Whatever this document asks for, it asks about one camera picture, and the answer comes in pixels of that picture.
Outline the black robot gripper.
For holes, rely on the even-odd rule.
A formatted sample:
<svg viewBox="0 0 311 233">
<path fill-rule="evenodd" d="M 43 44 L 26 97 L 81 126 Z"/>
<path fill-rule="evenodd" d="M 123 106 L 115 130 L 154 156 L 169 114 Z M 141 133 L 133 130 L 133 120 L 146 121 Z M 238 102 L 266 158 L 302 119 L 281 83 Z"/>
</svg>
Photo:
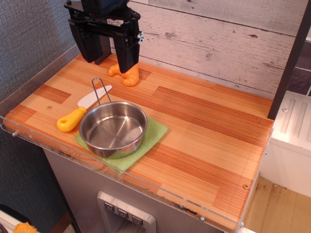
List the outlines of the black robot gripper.
<svg viewBox="0 0 311 233">
<path fill-rule="evenodd" d="M 114 39 L 121 73 L 138 63 L 140 43 L 144 40 L 138 25 L 140 14 L 127 4 L 127 0 L 66 1 L 71 33 L 87 62 L 102 56 L 99 35 L 103 35 Z"/>
</svg>

